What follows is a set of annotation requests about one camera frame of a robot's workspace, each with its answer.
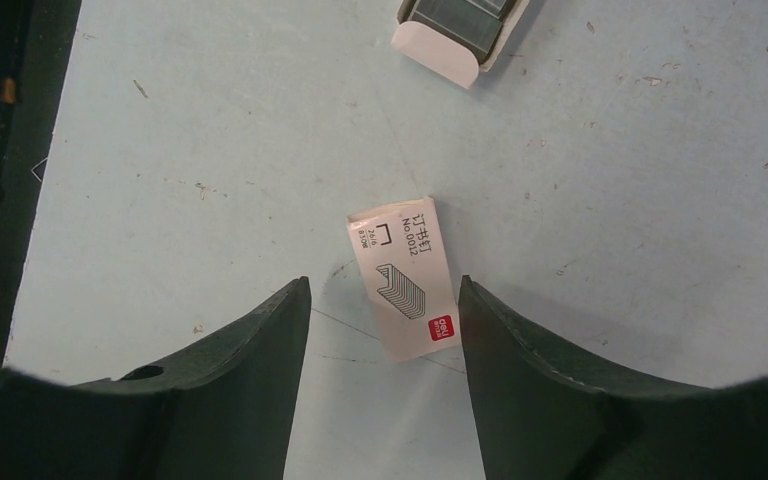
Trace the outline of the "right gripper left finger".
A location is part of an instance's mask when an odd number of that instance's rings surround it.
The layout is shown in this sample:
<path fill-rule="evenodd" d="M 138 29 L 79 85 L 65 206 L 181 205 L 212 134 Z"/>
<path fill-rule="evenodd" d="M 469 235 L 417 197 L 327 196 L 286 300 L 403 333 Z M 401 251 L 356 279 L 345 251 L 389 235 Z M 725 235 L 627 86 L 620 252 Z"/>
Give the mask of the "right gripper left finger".
<path fill-rule="evenodd" d="M 118 380 L 0 368 L 0 479 L 280 479 L 311 313 L 306 277 Z"/>

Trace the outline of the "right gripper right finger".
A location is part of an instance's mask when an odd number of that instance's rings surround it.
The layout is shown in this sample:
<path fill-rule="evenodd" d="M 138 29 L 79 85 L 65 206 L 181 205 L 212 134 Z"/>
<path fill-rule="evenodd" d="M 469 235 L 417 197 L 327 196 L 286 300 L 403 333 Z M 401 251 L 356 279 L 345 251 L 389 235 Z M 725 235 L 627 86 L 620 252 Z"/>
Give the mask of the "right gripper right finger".
<path fill-rule="evenodd" d="M 489 479 L 768 479 L 768 377 L 704 388 L 609 361 L 469 277 L 462 346 Z"/>

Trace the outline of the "white staple box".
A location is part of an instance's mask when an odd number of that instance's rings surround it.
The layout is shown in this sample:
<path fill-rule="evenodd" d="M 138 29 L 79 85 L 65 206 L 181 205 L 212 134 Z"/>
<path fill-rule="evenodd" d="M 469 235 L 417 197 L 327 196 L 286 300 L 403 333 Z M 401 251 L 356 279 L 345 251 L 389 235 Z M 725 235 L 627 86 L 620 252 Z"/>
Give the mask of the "white staple box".
<path fill-rule="evenodd" d="M 459 312 L 433 198 L 347 217 L 379 338 L 401 362 L 461 344 Z"/>

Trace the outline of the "staple tray box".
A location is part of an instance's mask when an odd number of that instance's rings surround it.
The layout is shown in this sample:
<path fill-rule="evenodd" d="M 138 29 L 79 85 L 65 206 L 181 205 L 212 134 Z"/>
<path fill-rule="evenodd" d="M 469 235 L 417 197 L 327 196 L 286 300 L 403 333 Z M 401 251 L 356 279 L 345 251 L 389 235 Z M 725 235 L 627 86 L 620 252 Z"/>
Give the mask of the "staple tray box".
<path fill-rule="evenodd" d="M 492 68 L 529 4 L 529 0 L 404 1 L 391 46 L 469 89 Z"/>

